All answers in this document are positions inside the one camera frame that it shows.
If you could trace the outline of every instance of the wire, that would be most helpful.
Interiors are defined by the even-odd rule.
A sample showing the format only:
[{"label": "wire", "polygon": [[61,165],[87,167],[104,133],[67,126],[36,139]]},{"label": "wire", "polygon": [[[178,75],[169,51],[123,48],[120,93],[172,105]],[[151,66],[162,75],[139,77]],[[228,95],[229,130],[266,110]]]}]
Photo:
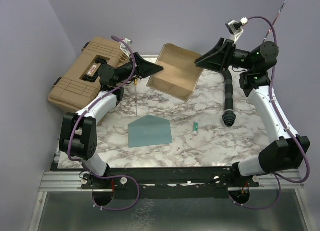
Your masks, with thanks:
[{"label": "wire", "polygon": [[[250,17],[248,18],[248,20],[253,20],[253,19],[262,19],[264,21],[266,21],[271,30],[272,30],[272,34],[273,34],[273,39],[274,39],[274,43],[277,44],[277,35],[276,35],[276,31],[275,31],[275,27],[273,26],[273,24],[265,17],[261,17],[261,16],[254,16],[254,17]],[[273,66],[272,68],[272,73],[271,73],[271,82],[270,82],[270,87],[269,87],[269,97],[273,97],[273,87],[274,87],[274,81],[275,81],[275,73],[276,73],[276,66]],[[309,160],[307,158],[307,155],[305,154],[305,151],[304,151],[304,148],[301,146],[301,144],[299,143],[298,139],[295,137],[295,135],[290,131],[290,129],[288,128],[287,126],[287,123],[285,122],[284,118],[282,117],[278,107],[277,107],[277,104],[275,102],[274,99],[271,99],[270,100],[271,103],[272,103],[272,106],[277,114],[277,116],[279,117],[282,125],[284,126],[284,129],[287,131],[287,133],[291,136],[291,138],[293,139],[293,141],[296,143],[296,145],[298,146],[299,150],[300,150],[300,153],[305,161],[305,165],[306,165],[306,174],[305,174],[305,177],[302,178],[301,180],[293,180],[293,179],[290,179],[290,178],[287,178],[287,177],[284,177],[282,175],[280,175],[279,173],[274,173],[276,176],[282,178],[283,180],[286,180],[290,183],[294,183],[294,184],[302,184],[304,183],[305,181],[308,180],[309,176],[310,176],[310,164],[309,164]]]},{"label": "wire", "polygon": [[243,72],[247,72],[247,70],[245,70],[245,69],[242,69],[242,70],[240,70],[240,71],[235,71],[235,69],[234,69],[235,67],[232,67],[231,69],[232,69],[232,71],[233,72],[235,72],[235,73],[243,73]]},{"label": "wire", "polygon": [[111,180],[111,183],[112,183],[112,193],[114,193],[115,192],[115,181]]},{"label": "wire", "polygon": [[249,190],[249,183],[246,182],[245,185],[243,186],[243,188],[241,189],[241,193],[244,194],[245,193],[245,188],[248,187]]},{"label": "wire", "polygon": [[275,206],[276,204],[279,203],[280,196],[281,196],[281,193],[282,193],[280,180],[279,180],[279,178],[278,178],[275,174],[273,174],[273,175],[274,175],[274,177],[276,178],[276,180],[277,180],[277,182],[278,182],[279,192],[278,192],[278,195],[277,195],[277,197],[276,197],[276,200],[275,200],[272,204],[270,204],[270,205],[268,205],[268,206],[264,206],[264,207],[251,207],[251,206],[247,206],[247,205],[240,204],[240,203],[236,202],[230,195],[229,195],[229,198],[233,201],[233,203],[234,203],[235,205],[238,205],[238,206],[240,206],[240,207],[242,207],[242,208],[249,209],[249,210],[266,210],[266,209],[272,208],[273,206]]},{"label": "wire", "polygon": [[82,180],[88,181],[88,179],[85,176],[82,176],[82,177],[80,176],[80,175],[82,175],[82,174],[84,174],[86,172],[87,171],[85,170],[85,171],[82,171],[81,173],[79,173],[79,178],[82,179]]},{"label": "wire", "polygon": [[[273,21],[273,23],[272,23],[273,26],[275,26],[275,23],[276,23],[277,19],[279,18],[280,13],[281,13],[282,10],[284,9],[287,1],[288,1],[288,0],[285,0],[284,3],[282,4],[282,6],[281,6],[281,8],[280,8],[280,10],[279,10],[279,12],[278,12],[278,14],[277,14],[277,16],[275,17],[275,19],[274,19],[274,21]],[[267,40],[268,35],[270,34],[270,32],[271,32],[271,28],[269,28],[268,32],[266,33],[266,36],[264,37],[263,43]]]},{"label": "wire", "polygon": [[132,180],[132,181],[135,183],[136,187],[137,187],[137,197],[136,197],[135,201],[134,201],[131,205],[127,206],[127,207],[123,207],[123,208],[110,208],[110,207],[104,207],[104,206],[97,206],[97,205],[96,205],[96,202],[95,202],[94,199],[93,199],[94,204],[95,204],[97,207],[101,208],[101,209],[111,210],[111,211],[123,211],[123,210],[128,210],[128,209],[132,208],[132,207],[133,207],[134,205],[136,205],[136,203],[138,202],[139,197],[140,197],[140,187],[139,187],[138,182],[137,182],[133,177],[130,177],[130,176],[127,176],[127,175],[117,175],[117,176],[109,176],[109,177],[99,176],[99,175],[97,175],[96,173],[92,172],[88,167],[86,167],[86,166],[82,163],[82,160],[81,160],[81,159],[72,158],[72,157],[71,157],[71,146],[72,146],[72,142],[73,142],[73,139],[74,139],[74,137],[75,137],[75,133],[76,133],[76,130],[77,130],[77,128],[78,128],[78,125],[79,125],[81,119],[82,119],[92,108],[94,108],[98,102],[100,102],[101,100],[103,100],[103,99],[104,99],[105,97],[107,97],[108,95],[114,93],[115,91],[121,89],[127,82],[129,82],[129,81],[132,79],[132,77],[133,77],[134,74],[135,74],[137,62],[136,62],[136,58],[135,58],[135,56],[134,56],[134,53],[133,53],[132,49],[129,47],[128,44],[126,44],[126,43],[125,43],[123,40],[121,40],[120,38],[118,38],[118,37],[116,37],[116,36],[111,36],[111,38],[112,38],[114,41],[116,41],[116,42],[120,42],[120,43],[124,44],[124,46],[126,46],[126,48],[129,50],[129,52],[130,52],[130,54],[131,54],[132,62],[133,62],[132,72],[131,72],[130,76],[127,78],[126,81],[124,81],[121,85],[119,85],[118,87],[114,88],[113,90],[107,92],[105,95],[101,96],[100,98],[97,98],[97,100],[95,100],[95,101],[89,106],[89,108],[88,108],[87,110],[85,110],[85,111],[83,112],[83,114],[80,115],[80,117],[78,118],[78,120],[75,122],[74,127],[73,127],[73,130],[72,130],[72,132],[71,132],[71,136],[70,136],[70,140],[69,140],[69,144],[68,144],[67,155],[68,155],[69,160],[80,162],[80,163],[82,164],[83,168],[84,168],[87,172],[89,172],[91,175],[95,176],[96,178],[99,178],[99,179],[102,179],[102,180],[109,180],[109,179],[117,179],[117,178],[123,178],[123,177],[124,177],[124,178],[127,178],[127,179]]},{"label": "wire", "polygon": [[90,174],[92,174],[93,176],[99,178],[99,179],[102,179],[102,180],[110,180],[110,179],[117,179],[117,178],[127,178],[127,179],[130,179],[134,182],[134,184],[136,185],[137,187],[137,196],[136,196],[136,199],[134,200],[134,202],[132,204],[130,204],[129,206],[127,207],[122,207],[122,208],[113,208],[113,207],[106,207],[106,206],[99,206],[96,204],[96,201],[95,201],[95,198],[92,196],[92,201],[94,203],[94,207],[98,207],[102,210],[110,210],[110,211],[124,211],[124,210],[128,210],[130,208],[132,208],[133,206],[135,206],[139,200],[139,197],[140,197],[140,187],[139,187],[139,184],[138,182],[133,178],[133,177],[130,177],[130,176],[127,176],[127,175],[117,175],[117,176],[109,176],[109,177],[101,177],[99,175],[96,175],[95,173],[91,172]]}]

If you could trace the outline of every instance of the black rubber nozzle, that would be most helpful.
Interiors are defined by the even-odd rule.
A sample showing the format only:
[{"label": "black rubber nozzle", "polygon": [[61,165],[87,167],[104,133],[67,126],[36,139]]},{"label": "black rubber nozzle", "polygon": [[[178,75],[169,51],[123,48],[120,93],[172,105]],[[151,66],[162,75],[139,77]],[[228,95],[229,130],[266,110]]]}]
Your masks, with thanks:
[{"label": "black rubber nozzle", "polygon": [[236,122],[236,115],[233,111],[226,111],[224,115],[222,115],[223,122],[226,126],[231,127]]}]

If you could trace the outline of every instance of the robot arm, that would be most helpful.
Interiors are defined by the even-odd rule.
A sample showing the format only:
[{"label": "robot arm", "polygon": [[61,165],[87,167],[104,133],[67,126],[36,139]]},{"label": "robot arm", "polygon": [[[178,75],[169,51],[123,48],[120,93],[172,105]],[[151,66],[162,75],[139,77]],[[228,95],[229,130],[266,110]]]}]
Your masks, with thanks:
[{"label": "robot arm", "polygon": [[[136,67],[134,79],[143,79],[162,71],[162,66],[144,60],[138,53],[134,53]],[[108,64],[100,66],[98,73],[100,77],[101,91],[98,96],[89,105],[77,113],[67,113],[63,117],[59,149],[68,153],[68,145],[72,131],[76,122],[82,116],[78,128],[82,129],[82,133],[76,133],[71,144],[71,156],[80,160],[82,165],[94,172],[98,176],[104,176],[108,165],[100,158],[97,149],[97,124],[101,119],[123,98],[124,88],[118,89],[116,92],[105,96],[110,90],[113,90],[119,83],[126,80],[133,70],[133,62],[124,64],[121,67],[114,68]]]},{"label": "robot arm", "polygon": [[[242,22],[231,21],[226,25],[233,36],[243,33]],[[270,145],[259,155],[233,164],[231,177],[236,180],[241,177],[297,169],[303,157],[299,147],[287,133],[287,129],[296,136],[305,153],[310,146],[310,141],[306,136],[299,136],[291,126],[277,102],[274,90],[272,90],[272,97],[269,96],[271,81],[268,70],[277,64],[279,48],[275,43],[266,41],[251,52],[240,50],[235,45],[238,39],[239,37],[233,37],[233,40],[225,41],[221,38],[212,50],[195,60],[197,67],[217,73],[223,73],[230,66],[248,70],[240,75],[240,87],[256,107],[267,131]],[[275,101],[288,128],[283,126],[271,100]]]}]

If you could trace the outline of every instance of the black flexible hose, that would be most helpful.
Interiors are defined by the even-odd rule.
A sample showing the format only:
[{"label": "black flexible hose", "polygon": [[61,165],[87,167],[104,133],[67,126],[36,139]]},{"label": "black flexible hose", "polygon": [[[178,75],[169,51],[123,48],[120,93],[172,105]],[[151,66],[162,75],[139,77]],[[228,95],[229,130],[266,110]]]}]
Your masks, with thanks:
[{"label": "black flexible hose", "polygon": [[224,78],[224,114],[222,116],[223,122],[228,127],[234,125],[236,115],[234,111],[234,86],[232,85],[232,75],[228,69],[221,72]]}]

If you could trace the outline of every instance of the teal paper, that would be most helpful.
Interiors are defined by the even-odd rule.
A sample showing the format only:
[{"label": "teal paper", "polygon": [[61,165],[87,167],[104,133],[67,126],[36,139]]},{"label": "teal paper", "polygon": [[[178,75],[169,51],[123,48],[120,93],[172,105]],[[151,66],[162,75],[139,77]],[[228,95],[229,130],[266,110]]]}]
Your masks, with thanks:
[{"label": "teal paper", "polygon": [[128,125],[129,148],[172,144],[170,121],[152,115]]}]

